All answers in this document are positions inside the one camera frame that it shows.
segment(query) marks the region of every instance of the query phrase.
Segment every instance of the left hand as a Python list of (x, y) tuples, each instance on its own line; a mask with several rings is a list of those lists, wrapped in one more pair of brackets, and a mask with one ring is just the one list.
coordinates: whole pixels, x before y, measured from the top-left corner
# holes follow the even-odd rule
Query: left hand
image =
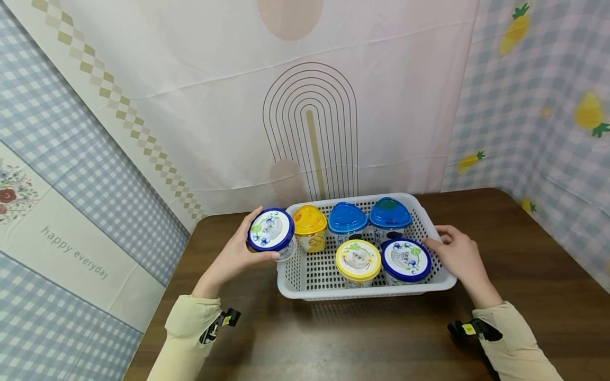
[(191, 294), (194, 297), (216, 299), (218, 290), (229, 279), (232, 279), (245, 268), (260, 262), (277, 260), (279, 253), (275, 251), (250, 252), (246, 247), (246, 239), (252, 221), (260, 214), (263, 207), (256, 208), (245, 216), (239, 229), (227, 242), (224, 249), (199, 278), (197, 286)]

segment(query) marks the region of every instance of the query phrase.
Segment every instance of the blue checkered pattern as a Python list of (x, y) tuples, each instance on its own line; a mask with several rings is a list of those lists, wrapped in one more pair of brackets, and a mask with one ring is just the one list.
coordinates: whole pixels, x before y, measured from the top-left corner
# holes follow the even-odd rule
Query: blue checkered pattern
[[(610, 292), (610, 134), (574, 122), (587, 91), (610, 110), (610, 2), (531, 2), (526, 37), (500, 57), (520, 5), (481, 1), (442, 189), (530, 199), (536, 221)], [(486, 157), (458, 174), (479, 151)]]
[(0, 252), (0, 379), (120, 380), (142, 334)]
[(4, 3), (0, 49), (2, 141), (167, 285), (188, 232)]

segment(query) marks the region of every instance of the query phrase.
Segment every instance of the fabric backdrop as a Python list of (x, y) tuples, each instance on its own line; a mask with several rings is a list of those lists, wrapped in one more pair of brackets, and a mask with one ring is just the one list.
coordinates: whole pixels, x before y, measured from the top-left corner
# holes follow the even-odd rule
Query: fabric backdrop
[(188, 229), (439, 191), (477, 3), (7, 1)]
[[(529, 26), (504, 52), (524, 4)], [(443, 191), (508, 192), (610, 292), (608, 15), (608, 0), (481, 2)]]
[(261, 204), (497, 187), (610, 291), (608, 0), (5, 3), (52, 61), (3, 5), (11, 379), (120, 379), (188, 232)]

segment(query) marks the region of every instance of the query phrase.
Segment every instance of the yogurt cup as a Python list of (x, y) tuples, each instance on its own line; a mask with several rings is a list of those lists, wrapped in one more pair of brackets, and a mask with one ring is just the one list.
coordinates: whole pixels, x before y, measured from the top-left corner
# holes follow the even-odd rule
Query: yogurt cup
[(381, 249), (386, 282), (391, 286), (410, 285), (424, 280), (432, 260), (425, 247), (415, 241), (399, 238), (386, 241)]
[(402, 238), (406, 228), (413, 223), (407, 208), (391, 197), (377, 201), (368, 218), (373, 226), (374, 241), (378, 246), (383, 242)]
[(328, 230), (335, 236), (338, 246), (349, 240), (361, 239), (367, 225), (367, 215), (349, 202), (339, 202), (328, 216)]
[(256, 251), (277, 251), (283, 262), (294, 254), (295, 223), (285, 210), (271, 208), (263, 210), (250, 225), (248, 244)]
[(320, 252), (326, 248), (326, 217), (318, 208), (305, 205), (292, 217), (295, 237), (305, 252)]
[(372, 243), (351, 240), (337, 249), (335, 265), (347, 288), (370, 287), (381, 269), (381, 256)]

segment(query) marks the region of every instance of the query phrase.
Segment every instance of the white plastic basket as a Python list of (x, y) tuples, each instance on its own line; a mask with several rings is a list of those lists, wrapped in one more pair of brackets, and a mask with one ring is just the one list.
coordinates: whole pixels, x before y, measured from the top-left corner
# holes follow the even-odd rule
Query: white plastic basket
[[(333, 206), (343, 201), (358, 206), (368, 215), (375, 202), (383, 197), (391, 197), (402, 202), (411, 212), (413, 223), (407, 228), (405, 238), (417, 242), (422, 242), (427, 237), (440, 240), (426, 210), (415, 197), (407, 193), (304, 202), (292, 205), (286, 211), (293, 216), (301, 206), (309, 204), (316, 206), (328, 217)], [(373, 241), (373, 229), (370, 226), (364, 230), (363, 239), (369, 242)], [(372, 287), (346, 288), (343, 277), (335, 266), (336, 250), (337, 244), (328, 230), (326, 231), (326, 249), (324, 251), (308, 254), (299, 247), (290, 259), (278, 263), (279, 292), (289, 299), (323, 301), (359, 297), (419, 295), (429, 291), (448, 290), (456, 284), (456, 278), (443, 267), (437, 254), (431, 251), (432, 267), (430, 275), (420, 284), (390, 286), (384, 280), (383, 271), (381, 271), (373, 281)]]

